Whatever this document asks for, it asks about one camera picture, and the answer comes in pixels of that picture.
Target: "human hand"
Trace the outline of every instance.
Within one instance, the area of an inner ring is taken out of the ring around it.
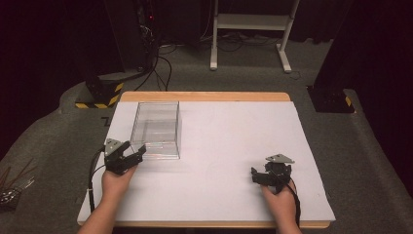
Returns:
[[[296,190],[292,180],[288,185]],[[295,200],[291,190],[285,186],[280,193],[274,194],[268,186],[264,185],[261,185],[261,190],[280,233],[301,233],[295,222]]]
[[[129,168],[124,175],[105,171],[102,176],[102,200],[119,203],[128,191],[131,178],[137,166]]]

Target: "clear plastic box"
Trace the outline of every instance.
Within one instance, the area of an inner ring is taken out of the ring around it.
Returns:
[[[180,134],[179,101],[138,104],[131,148],[137,152],[145,144],[143,159],[179,159]]]

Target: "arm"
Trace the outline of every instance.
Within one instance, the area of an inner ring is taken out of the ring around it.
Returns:
[[[274,195],[267,186],[261,185],[261,190],[270,208],[271,214],[276,220],[277,227],[281,234],[301,233],[295,222],[295,201],[291,191],[285,186],[283,190]]]
[[[124,175],[116,175],[109,171],[103,173],[102,199],[85,224],[80,228],[79,234],[112,233],[116,212],[128,190],[131,177],[136,168],[137,166],[130,168]]]

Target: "white metal stand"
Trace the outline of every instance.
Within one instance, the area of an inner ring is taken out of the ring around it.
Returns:
[[[285,45],[294,23],[295,13],[297,12],[300,0],[293,0],[291,12],[288,16],[267,16],[267,15],[238,15],[238,14],[218,14],[218,0],[215,0],[212,48],[210,54],[210,69],[218,68],[217,34],[218,28],[232,29],[256,29],[256,30],[275,30],[284,31],[282,42],[277,44],[277,52],[282,61],[283,70],[291,72],[291,66],[285,54]]]

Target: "white tabletop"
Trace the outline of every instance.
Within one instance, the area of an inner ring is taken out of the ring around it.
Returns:
[[[137,105],[137,101],[118,103],[108,138],[131,139]],[[181,101],[179,105],[180,159],[139,164],[117,225],[274,226],[250,168],[263,173],[265,158],[279,153],[295,161],[291,177],[301,201],[301,226],[325,227],[335,220],[292,101]],[[102,164],[100,156],[98,165]],[[94,175],[96,205],[102,173]],[[86,194],[78,222],[82,224],[89,215]]]

